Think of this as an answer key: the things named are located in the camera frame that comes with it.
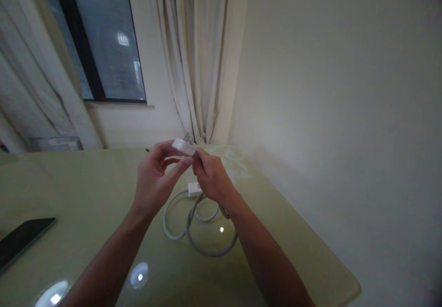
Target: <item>white curtain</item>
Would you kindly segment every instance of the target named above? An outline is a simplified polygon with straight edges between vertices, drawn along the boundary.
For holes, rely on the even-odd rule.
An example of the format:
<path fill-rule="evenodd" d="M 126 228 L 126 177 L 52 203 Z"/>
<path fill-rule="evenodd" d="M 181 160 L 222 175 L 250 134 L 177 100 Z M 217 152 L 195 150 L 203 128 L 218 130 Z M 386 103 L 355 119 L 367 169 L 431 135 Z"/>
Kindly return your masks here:
<path fill-rule="evenodd" d="M 0 76 L 0 139 L 10 151 L 63 135 L 103 148 L 46 0 L 0 0 Z"/>
<path fill-rule="evenodd" d="M 152 0 L 183 128 L 210 143 L 221 101 L 227 0 Z"/>

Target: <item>glass table top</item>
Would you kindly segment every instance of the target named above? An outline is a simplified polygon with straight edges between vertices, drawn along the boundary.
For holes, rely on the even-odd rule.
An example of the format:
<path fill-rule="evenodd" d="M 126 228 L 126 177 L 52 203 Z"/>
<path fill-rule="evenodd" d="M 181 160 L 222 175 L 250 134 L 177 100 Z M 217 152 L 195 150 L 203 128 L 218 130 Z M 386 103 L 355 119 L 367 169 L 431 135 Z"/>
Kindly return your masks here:
<path fill-rule="evenodd" d="M 237 146 L 205 149 L 221 157 L 233 184 L 287 254 L 317 306 L 340 306 L 359 295 L 351 272 Z M 0 273 L 0 306 L 36 306 L 54 285 L 62 293 L 46 293 L 51 303 L 63 297 L 129 210 L 137 165 L 146 155 L 145 149 L 124 149 L 0 156 L 0 238 L 26 220 L 57 218 Z M 195 181 L 187 170 L 172 196 Z M 180 196 L 172 203 L 167 216 L 171 234 L 184 230 L 194 202 Z M 167 238 L 164 208 L 147 231 L 117 306 L 265 306 L 239 239 L 223 257 L 202 256 L 186 236 Z M 198 213 L 209 217 L 215 208 L 205 199 Z M 230 243 L 234 227 L 218 212 L 209 223 L 194 218 L 191 233 L 198 246 L 220 251 Z"/>

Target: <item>window glass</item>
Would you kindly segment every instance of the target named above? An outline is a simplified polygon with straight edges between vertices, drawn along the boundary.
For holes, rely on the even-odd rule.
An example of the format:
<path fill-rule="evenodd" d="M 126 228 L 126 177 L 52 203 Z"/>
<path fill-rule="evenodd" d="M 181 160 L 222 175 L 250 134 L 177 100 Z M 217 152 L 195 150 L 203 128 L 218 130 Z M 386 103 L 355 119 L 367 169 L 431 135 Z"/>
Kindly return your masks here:
<path fill-rule="evenodd" d="M 86 100 L 93 100 L 92 92 L 87 82 L 86 76 L 84 74 L 83 66 L 78 58 L 77 49 L 75 48 L 74 41 L 70 35 L 69 27 L 64 18 L 63 10 L 61 9 L 60 2 L 58 0 L 48 0 L 51 7 L 52 13 L 54 14 L 55 20 L 57 21 L 58 27 L 64 37 L 66 46 L 69 50 L 70 57 L 72 58 L 72 63 L 77 71 L 78 79 L 80 80 L 81 90 L 83 92 L 83 98 Z"/>
<path fill-rule="evenodd" d="M 76 0 L 107 98 L 146 99 L 129 0 Z"/>

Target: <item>smartphone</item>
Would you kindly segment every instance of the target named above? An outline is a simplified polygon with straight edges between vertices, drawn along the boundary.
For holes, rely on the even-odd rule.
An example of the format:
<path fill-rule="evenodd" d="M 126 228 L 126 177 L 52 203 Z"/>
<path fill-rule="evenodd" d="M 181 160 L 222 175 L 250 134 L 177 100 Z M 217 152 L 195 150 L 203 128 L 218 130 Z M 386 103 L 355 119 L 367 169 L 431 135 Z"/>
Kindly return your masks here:
<path fill-rule="evenodd" d="M 28 220 L 0 240 L 0 273 L 52 224 L 55 218 Z"/>

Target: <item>power cord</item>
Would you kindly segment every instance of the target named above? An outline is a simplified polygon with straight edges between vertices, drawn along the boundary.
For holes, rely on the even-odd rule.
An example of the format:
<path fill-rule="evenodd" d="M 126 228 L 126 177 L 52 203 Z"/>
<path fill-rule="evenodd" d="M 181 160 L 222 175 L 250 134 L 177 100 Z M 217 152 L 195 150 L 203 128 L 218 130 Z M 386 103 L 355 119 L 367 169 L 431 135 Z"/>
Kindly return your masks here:
<path fill-rule="evenodd" d="M 210 257 L 219 257 L 219 256 L 223 256 L 224 254 L 226 254 L 227 252 L 229 252 L 234 246 L 235 246 L 235 243 L 236 243 L 236 239 L 238 238 L 238 235 L 236 234 L 236 231 L 235 231 L 235 234 L 234 234 L 234 236 L 233 236 L 233 239 L 232 239 L 232 241 L 230 242 L 230 244 L 225 248 L 225 249 L 223 249 L 221 252 L 209 252 L 209 251 L 205 251 L 205 250 L 202 250 L 202 249 L 200 249 L 195 243 L 194 243 L 194 241 L 193 241 L 193 239 L 192 239 L 192 236 L 190 235 L 190 224 L 192 223 L 192 220 L 193 220 L 193 217 L 195 216 L 198 220 L 200 220 L 200 221 L 202 221 L 202 222 L 210 222 L 212 219 L 214 219 L 214 217 L 216 216 L 216 214 L 218 213 L 218 210 L 220 210 L 221 211 L 221 213 L 222 213 L 222 215 L 225 217 L 225 218 L 227 218 L 227 219 L 230 219 L 230 216 L 228 215 L 228 213 L 224 210 L 224 208 L 222 207 L 222 206 L 220 206 L 219 204 L 217 204 L 217 206 L 216 206 L 216 210 L 215 210 L 215 212 L 214 212 L 214 214 L 212 215 L 212 216 L 210 216 L 210 217 L 208 217 L 208 218 L 206 218 L 206 219 L 204 219 L 204 218 L 202 218 L 202 217 L 200 217 L 198 214 L 197 214 L 197 206 L 198 206 L 198 204 L 204 199 L 204 198 L 206 198 L 206 195 L 204 194 L 204 193 L 201 193 L 199 196 L 198 196 L 198 198 L 196 199 L 196 201 L 195 201 L 195 203 L 194 203 L 194 205 L 193 205 L 193 207 L 190 209 L 190 211 L 189 211 L 189 215 L 187 216 L 187 220 L 186 220 L 186 228 L 185 228 L 185 230 L 180 234 L 180 235 L 178 235 L 178 236 L 172 236 L 171 234 L 170 234 L 170 232 L 169 232 L 169 230 L 167 229 L 167 225 L 166 225 L 166 214 L 167 214 L 167 211 L 168 211 L 168 209 L 169 209 L 169 206 L 170 206 L 170 204 L 178 197 L 178 196 L 180 196 L 181 194 L 184 194 L 184 193 L 187 193 L 187 191 L 188 190 L 185 190 L 185 191 L 183 191 L 183 192 L 180 192 L 180 193 L 178 193 L 176 196 L 174 196 L 172 199 L 170 199 L 170 201 L 168 202 L 168 204 L 167 204 L 167 206 L 166 206 L 166 209 L 164 210 L 164 214 L 163 214 L 163 229 L 164 229 L 164 232 L 166 233 L 166 236 L 169 238 L 169 239 L 172 239 L 172 240 L 180 240 L 181 238 L 183 238 L 186 234 L 187 234 L 187 237 L 189 238 L 189 242 L 190 242 L 190 245 L 199 253 L 199 254 L 202 254 L 202 255 L 204 255 L 204 256 L 210 256 Z"/>

